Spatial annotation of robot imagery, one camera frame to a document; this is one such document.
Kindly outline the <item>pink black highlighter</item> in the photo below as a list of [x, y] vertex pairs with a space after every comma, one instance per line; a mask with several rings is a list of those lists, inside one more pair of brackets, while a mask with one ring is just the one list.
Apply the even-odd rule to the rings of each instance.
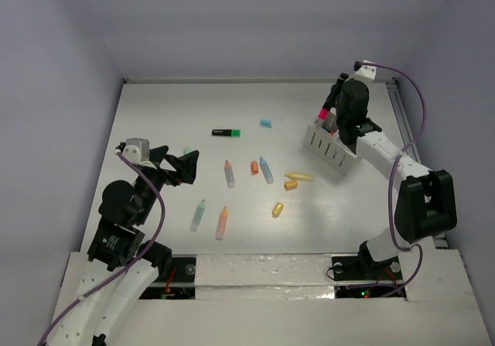
[[328, 122], [328, 117], [329, 117], [330, 110], [326, 107], [322, 107], [319, 114], [318, 118], [322, 120], [322, 122]]

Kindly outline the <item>orange clear marker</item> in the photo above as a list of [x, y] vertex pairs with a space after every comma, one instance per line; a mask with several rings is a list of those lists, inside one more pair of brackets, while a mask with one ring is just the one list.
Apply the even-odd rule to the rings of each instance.
[[224, 173], [227, 181], [227, 187], [229, 189], [235, 188], [235, 178], [234, 178], [234, 172], [231, 164], [229, 163], [228, 160], [225, 161], [224, 164]]

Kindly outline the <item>blue marker cap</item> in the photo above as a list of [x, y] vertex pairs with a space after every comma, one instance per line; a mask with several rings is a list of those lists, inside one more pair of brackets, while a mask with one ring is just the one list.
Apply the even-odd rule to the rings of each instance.
[[271, 122], [271, 120], [262, 119], [262, 120], [260, 120], [260, 125], [263, 127], [266, 127], [266, 128], [271, 128], [272, 122]]

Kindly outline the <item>blue pastel marker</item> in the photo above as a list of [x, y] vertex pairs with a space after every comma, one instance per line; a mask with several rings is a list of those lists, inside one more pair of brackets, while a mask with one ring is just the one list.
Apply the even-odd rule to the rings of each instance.
[[268, 162], [262, 156], [260, 157], [259, 165], [267, 184], [274, 183], [274, 177], [272, 175]]

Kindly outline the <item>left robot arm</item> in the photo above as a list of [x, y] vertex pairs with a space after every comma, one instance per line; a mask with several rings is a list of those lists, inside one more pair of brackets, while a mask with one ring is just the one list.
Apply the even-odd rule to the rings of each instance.
[[75, 298], [49, 325], [41, 345], [113, 345], [139, 297], [170, 274], [172, 251], [156, 241], [166, 219], [161, 189], [193, 184], [200, 153], [177, 157], [168, 146], [151, 148], [139, 138], [120, 143], [114, 153], [138, 177], [104, 188]]

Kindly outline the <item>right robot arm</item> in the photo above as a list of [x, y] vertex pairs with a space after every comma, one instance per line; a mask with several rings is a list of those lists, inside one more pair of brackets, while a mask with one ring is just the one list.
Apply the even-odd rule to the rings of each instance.
[[363, 78], [341, 74], [326, 103], [336, 111], [339, 140], [388, 182], [388, 227], [363, 242], [356, 259], [359, 274], [373, 278], [422, 239], [454, 229], [457, 213], [451, 174], [429, 169], [394, 145], [369, 118], [369, 98]]

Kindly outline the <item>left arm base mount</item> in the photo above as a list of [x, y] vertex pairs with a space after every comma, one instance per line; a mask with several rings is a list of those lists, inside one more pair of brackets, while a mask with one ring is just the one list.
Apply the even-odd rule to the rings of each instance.
[[161, 275], [139, 297], [140, 300], [194, 300], [196, 256], [174, 255], [167, 274]]

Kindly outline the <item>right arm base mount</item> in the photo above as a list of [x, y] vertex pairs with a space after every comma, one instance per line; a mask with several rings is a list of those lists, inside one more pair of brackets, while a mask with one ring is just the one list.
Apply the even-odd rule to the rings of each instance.
[[326, 276], [334, 283], [337, 299], [406, 298], [398, 257], [375, 262], [365, 243], [356, 254], [333, 256]]

